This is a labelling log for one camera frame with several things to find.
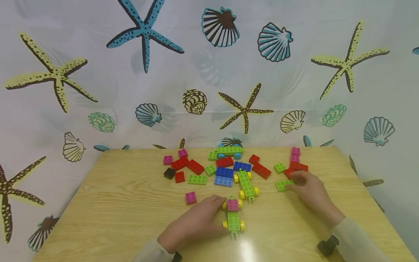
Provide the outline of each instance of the hand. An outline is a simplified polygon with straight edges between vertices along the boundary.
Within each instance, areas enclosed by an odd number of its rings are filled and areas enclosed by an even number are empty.
[[[294,184],[285,187],[299,195],[301,200],[319,213],[331,228],[345,219],[345,215],[330,200],[323,182],[318,177],[309,172],[297,171],[291,173],[291,179]]]
[[[158,242],[169,253],[174,253],[177,247],[188,238],[200,236],[219,236],[228,230],[222,225],[216,225],[212,219],[222,204],[225,197],[212,195],[195,204],[178,219],[168,225],[158,237]]]

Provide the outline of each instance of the black object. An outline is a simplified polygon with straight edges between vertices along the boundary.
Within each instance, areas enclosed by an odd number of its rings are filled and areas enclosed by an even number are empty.
[[[323,254],[323,256],[330,256],[335,250],[335,246],[339,245],[339,240],[332,235],[327,241],[320,241],[317,244],[317,249]]]
[[[179,254],[177,251],[175,253],[175,257],[173,258],[172,262],[181,262],[182,261],[182,256],[181,254]]]
[[[173,179],[173,177],[175,176],[176,171],[174,169],[168,168],[165,172],[164,172],[164,177],[168,178],[168,179]]]

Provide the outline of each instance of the pink brick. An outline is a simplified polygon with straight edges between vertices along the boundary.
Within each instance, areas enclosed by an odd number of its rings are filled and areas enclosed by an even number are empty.
[[[185,194],[186,205],[192,205],[197,202],[197,196],[195,192],[189,192]]]
[[[291,155],[291,156],[290,156],[290,160],[291,160],[292,162],[297,162],[297,163],[299,163],[299,162],[300,162],[300,157],[299,157],[299,156],[297,156],[297,155]]]
[[[291,155],[300,156],[300,149],[299,148],[291,148]]]
[[[182,158],[182,157],[188,157],[188,152],[186,152],[186,149],[179,150],[178,151],[178,156],[180,158]]]
[[[238,200],[237,199],[227,200],[227,210],[231,212],[238,212]]]
[[[163,165],[168,166],[171,165],[173,162],[173,156],[165,156],[163,158]]]

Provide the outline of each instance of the sleeve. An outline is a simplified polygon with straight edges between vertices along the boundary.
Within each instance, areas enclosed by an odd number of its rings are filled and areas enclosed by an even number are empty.
[[[171,262],[175,254],[169,254],[157,241],[157,237],[148,241],[132,262]]]
[[[345,218],[331,233],[339,240],[337,249],[346,262],[391,262],[352,219]]]

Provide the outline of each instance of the blue brick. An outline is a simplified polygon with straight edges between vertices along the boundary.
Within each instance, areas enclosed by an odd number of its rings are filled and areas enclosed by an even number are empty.
[[[224,187],[232,187],[233,186],[233,179],[230,178],[230,177],[215,176],[214,185],[224,186]]]
[[[215,171],[216,176],[233,178],[233,174],[234,170],[225,167],[217,167],[217,170]]]
[[[241,163],[241,162],[234,162],[233,170],[239,172],[241,170],[246,170],[246,172],[250,172],[252,170],[251,164]]]

